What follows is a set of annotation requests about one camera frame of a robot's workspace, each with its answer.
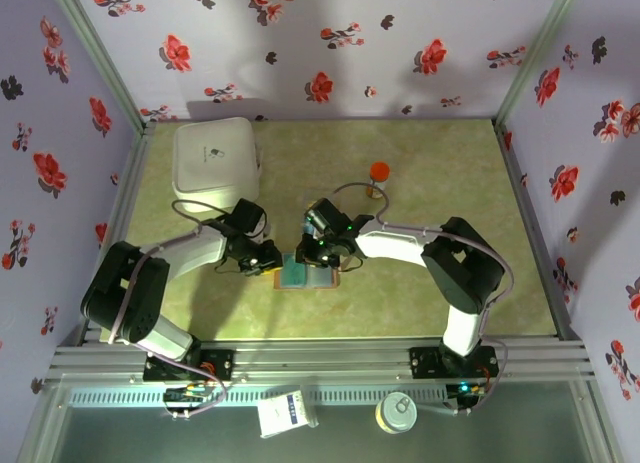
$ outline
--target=table surface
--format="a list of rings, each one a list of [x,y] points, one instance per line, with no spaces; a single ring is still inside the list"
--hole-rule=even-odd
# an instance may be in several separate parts
[[[193,226],[170,208],[179,126],[156,128],[127,236],[133,244],[159,242]],[[253,128],[264,150],[257,203],[268,212],[283,253],[299,242],[305,192],[321,195],[366,181],[371,163],[384,160],[392,170],[385,220],[438,226],[463,217],[513,267],[515,290],[492,311],[488,333],[555,333],[490,121],[267,121]],[[374,214],[381,205],[364,188],[340,195],[341,210],[351,217]],[[206,265],[171,281],[162,306],[165,317],[202,340],[434,336],[443,333],[447,312],[428,271],[386,259],[367,260],[330,290],[274,290],[273,275],[219,275]]]

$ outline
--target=orange bottle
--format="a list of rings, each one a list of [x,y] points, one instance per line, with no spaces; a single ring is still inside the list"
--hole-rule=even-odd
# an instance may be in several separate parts
[[[371,165],[371,169],[369,170],[369,183],[375,185],[381,190],[384,190],[384,187],[387,185],[387,180],[389,179],[390,173],[391,169],[389,168],[389,165],[387,165],[384,161],[376,161],[373,165]],[[377,191],[375,188],[368,186],[367,196],[369,198],[382,198],[382,193]]]

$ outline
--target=glass panel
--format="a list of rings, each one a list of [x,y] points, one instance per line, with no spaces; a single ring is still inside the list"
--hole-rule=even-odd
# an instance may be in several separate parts
[[[239,463],[591,461],[565,383],[502,384],[470,417],[421,411],[389,435],[371,406],[318,407],[319,426],[260,438],[255,408],[217,408],[173,421],[157,408],[72,409],[57,462]]]

